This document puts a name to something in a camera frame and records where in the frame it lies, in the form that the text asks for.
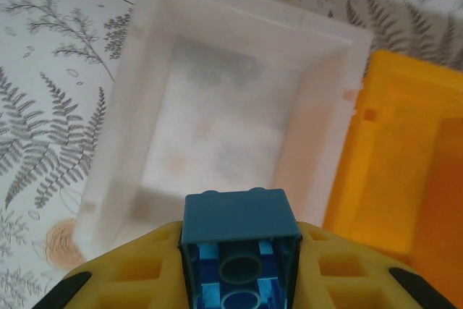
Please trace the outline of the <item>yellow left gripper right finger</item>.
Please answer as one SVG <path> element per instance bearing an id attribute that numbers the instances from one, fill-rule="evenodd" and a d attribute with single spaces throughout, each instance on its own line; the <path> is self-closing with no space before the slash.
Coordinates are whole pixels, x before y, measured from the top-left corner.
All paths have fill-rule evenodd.
<path id="1" fill-rule="evenodd" d="M 459 231 L 299 226 L 295 308 L 459 307 Z"/>

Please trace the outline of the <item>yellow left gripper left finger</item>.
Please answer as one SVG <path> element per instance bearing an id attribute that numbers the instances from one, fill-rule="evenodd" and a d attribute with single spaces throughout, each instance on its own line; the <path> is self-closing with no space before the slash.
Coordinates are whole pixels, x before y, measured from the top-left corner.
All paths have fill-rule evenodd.
<path id="1" fill-rule="evenodd" d="M 70 271 L 44 308 L 186 308 L 182 223 L 175 221 Z"/>

